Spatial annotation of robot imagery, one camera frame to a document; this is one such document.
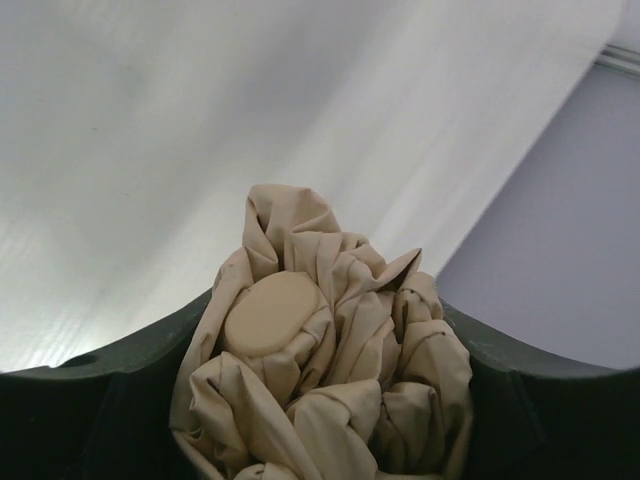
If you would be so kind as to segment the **right aluminium frame post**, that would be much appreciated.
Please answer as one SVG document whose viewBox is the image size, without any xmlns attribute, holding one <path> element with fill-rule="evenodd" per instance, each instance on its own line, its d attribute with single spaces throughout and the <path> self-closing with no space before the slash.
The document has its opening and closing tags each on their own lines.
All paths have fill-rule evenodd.
<svg viewBox="0 0 640 480">
<path fill-rule="evenodd" d="M 616 73 L 636 78 L 640 76 L 640 54 L 626 48 L 607 45 L 594 64 Z"/>
</svg>

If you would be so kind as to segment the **beige folding umbrella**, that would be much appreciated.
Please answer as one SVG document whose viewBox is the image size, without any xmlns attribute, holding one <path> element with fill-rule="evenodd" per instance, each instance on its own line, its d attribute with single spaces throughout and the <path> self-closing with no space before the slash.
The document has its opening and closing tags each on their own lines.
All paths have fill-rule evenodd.
<svg viewBox="0 0 640 480">
<path fill-rule="evenodd" d="M 313 190 L 257 185 L 176 378 L 205 479 L 458 479 L 472 369 L 413 249 L 385 260 Z"/>
</svg>

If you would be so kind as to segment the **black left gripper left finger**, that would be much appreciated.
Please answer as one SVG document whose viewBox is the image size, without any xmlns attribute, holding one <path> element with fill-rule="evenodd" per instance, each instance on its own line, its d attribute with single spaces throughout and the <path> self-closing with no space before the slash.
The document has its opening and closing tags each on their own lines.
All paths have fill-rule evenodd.
<svg viewBox="0 0 640 480">
<path fill-rule="evenodd" d="M 169 428 L 177 372 L 211 298 L 56 368 L 1 376 L 4 479 L 195 479 Z"/>
</svg>

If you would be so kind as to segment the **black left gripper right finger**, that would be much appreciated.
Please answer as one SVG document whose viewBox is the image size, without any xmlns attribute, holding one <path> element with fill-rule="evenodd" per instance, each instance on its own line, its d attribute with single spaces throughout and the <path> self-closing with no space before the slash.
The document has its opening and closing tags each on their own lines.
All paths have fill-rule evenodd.
<svg viewBox="0 0 640 480">
<path fill-rule="evenodd" d="M 639 370 L 538 349 L 456 310 L 475 418 L 467 479 L 636 479 Z"/>
</svg>

